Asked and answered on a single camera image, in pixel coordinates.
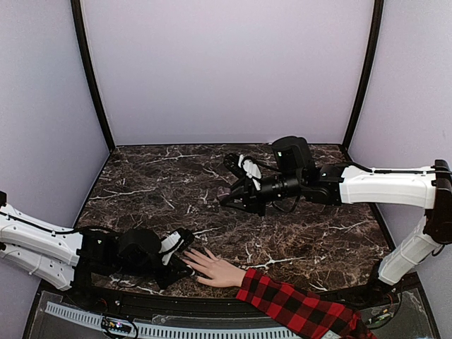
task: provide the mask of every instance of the black pole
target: black pole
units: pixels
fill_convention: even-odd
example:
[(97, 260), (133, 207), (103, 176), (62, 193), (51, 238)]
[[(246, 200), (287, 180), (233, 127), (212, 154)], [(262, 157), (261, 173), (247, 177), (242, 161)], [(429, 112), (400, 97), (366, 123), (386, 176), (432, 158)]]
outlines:
[(90, 50), (88, 49), (88, 41), (86, 40), (86, 31), (83, 24), (83, 14), (80, 0), (71, 0), (73, 23), (76, 27), (76, 34), (78, 40), (78, 48), (85, 69), (85, 76), (90, 89), (91, 98), (93, 99), (94, 108), (99, 119), (100, 128), (104, 134), (105, 142), (112, 152), (115, 148), (112, 132), (108, 126), (107, 116), (105, 115), (104, 107), (100, 99), (99, 89), (97, 88), (96, 78), (94, 76), (93, 63), (91, 62)]
[(383, 16), (384, 0), (375, 0), (374, 13), (372, 15), (372, 23), (370, 26), (369, 41), (367, 43), (366, 56), (364, 58), (364, 65), (362, 67), (361, 79), (359, 80), (358, 91), (353, 104), (352, 114), (348, 122), (347, 131), (345, 132), (342, 146), (348, 150), (352, 143), (353, 134), (355, 134), (356, 126), (358, 124), (359, 114), (361, 113), (364, 97), (366, 96), (367, 85), (369, 84), (372, 65), (374, 63), (376, 43), (379, 39), (381, 17)]

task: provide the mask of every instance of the lavender wall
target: lavender wall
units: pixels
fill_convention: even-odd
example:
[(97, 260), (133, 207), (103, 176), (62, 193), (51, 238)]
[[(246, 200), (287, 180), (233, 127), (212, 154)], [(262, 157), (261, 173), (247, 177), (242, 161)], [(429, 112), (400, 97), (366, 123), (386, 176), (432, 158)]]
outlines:
[[(387, 1), (369, 89), (350, 154), (374, 167), (452, 165), (452, 3)], [(422, 211), (382, 206), (397, 244)], [(417, 269), (443, 338), (452, 333), (452, 250)]]
[[(72, 227), (108, 155), (70, 1), (0, 10), (0, 190), (24, 213)], [(0, 262), (0, 338), (22, 337), (39, 280)]]
[(115, 142), (342, 142), (373, 3), (83, 1)]

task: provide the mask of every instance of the white wall panel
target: white wall panel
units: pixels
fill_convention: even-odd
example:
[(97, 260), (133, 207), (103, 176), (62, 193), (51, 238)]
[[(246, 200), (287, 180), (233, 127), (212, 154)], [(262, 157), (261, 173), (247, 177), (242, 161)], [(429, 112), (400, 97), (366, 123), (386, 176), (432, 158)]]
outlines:
[(84, 0), (115, 142), (342, 142), (373, 3)]
[[(70, 1), (1, 2), (0, 190), (28, 215), (72, 227), (108, 149)], [(22, 338), (39, 280), (0, 262), (0, 338)]]

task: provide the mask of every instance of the black cable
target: black cable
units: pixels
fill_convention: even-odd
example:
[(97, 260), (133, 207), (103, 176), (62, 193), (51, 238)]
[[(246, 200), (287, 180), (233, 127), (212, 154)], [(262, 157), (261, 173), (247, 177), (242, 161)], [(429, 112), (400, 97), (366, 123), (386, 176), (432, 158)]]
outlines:
[(279, 210), (280, 212), (283, 212), (283, 213), (292, 213), (292, 212), (295, 210), (295, 208), (297, 208), (298, 202), (299, 202), (299, 200), (300, 200), (301, 197), (302, 197), (302, 196), (297, 196), (297, 197), (296, 197), (296, 199), (295, 199), (295, 201), (294, 201), (294, 204), (292, 205), (292, 207), (291, 207), (290, 210), (285, 210), (285, 209), (281, 208), (280, 206), (276, 205), (275, 201), (272, 201), (272, 202), (271, 202), (271, 205), (272, 205), (274, 208), (276, 208), (277, 210)]
[(400, 300), (399, 300), (399, 303), (398, 303), (398, 305), (397, 305), (397, 309), (395, 309), (393, 315), (392, 315), (387, 321), (385, 321), (383, 324), (378, 325), (378, 326), (375, 326), (375, 327), (367, 326), (367, 328), (368, 328), (369, 330), (373, 331), (373, 330), (376, 330), (376, 329), (378, 329), (378, 328), (382, 328), (383, 326), (388, 325), (388, 323), (389, 323), (391, 320), (393, 320), (393, 319), (396, 317), (397, 313), (399, 312), (400, 307), (402, 306), (402, 301), (403, 301), (403, 284), (402, 284), (402, 281), (400, 281)]
[(57, 235), (79, 233), (79, 232), (82, 232), (83, 230), (102, 230), (102, 231), (106, 231), (106, 232), (109, 232), (109, 233), (112, 233), (112, 234), (116, 234), (116, 235), (120, 234), (120, 233), (115, 232), (114, 230), (112, 230), (110, 228), (103, 227), (103, 226), (85, 226), (85, 227), (74, 228), (73, 230), (70, 230), (70, 231), (56, 231), (56, 230), (52, 230), (52, 229), (49, 229), (49, 228), (46, 228), (46, 227), (42, 227), (42, 226), (36, 225), (33, 222), (30, 222), (28, 220), (24, 220), (24, 219), (15, 217), (14, 215), (9, 215), (9, 214), (4, 213), (4, 212), (0, 212), (0, 215), (2, 215), (4, 217), (8, 217), (8, 218), (10, 218), (10, 219), (12, 219), (14, 221), (22, 222), (22, 223), (24, 223), (26, 225), (35, 227), (35, 228), (37, 228), (39, 230), (42, 230), (44, 232), (55, 233)]
[(446, 245), (441, 246), (439, 251), (437, 251), (436, 253), (432, 251), (432, 256), (438, 256), (443, 251), (444, 247), (446, 247)]
[(340, 163), (338, 163), (338, 164), (334, 164), (335, 166), (348, 166), (348, 165), (352, 165), (352, 166), (355, 166), (355, 167), (357, 167), (357, 168), (359, 168), (360, 170), (363, 170), (363, 171), (365, 171), (365, 172), (368, 172), (368, 173), (372, 173), (373, 171), (370, 169), (370, 168), (367, 168), (367, 167), (365, 167), (365, 166), (363, 166), (363, 165), (360, 165), (360, 164), (358, 164), (357, 162), (354, 162), (354, 161), (347, 161), (347, 162), (340, 162)]

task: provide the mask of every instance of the human hand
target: human hand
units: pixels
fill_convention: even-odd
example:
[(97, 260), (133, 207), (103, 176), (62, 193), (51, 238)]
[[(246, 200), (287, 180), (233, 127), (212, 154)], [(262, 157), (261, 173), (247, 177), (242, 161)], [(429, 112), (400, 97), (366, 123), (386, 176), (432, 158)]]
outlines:
[(191, 252), (185, 251), (184, 254), (191, 260), (182, 259), (187, 265), (207, 275), (210, 279), (196, 277), (196, 281), (201, 284), (213, 287), (233, 287), (242, 286), (245, 270), (235, 267), (226, 260), (217, 258), (211, 251), (205, 249), (208, 256), (192, 249)]

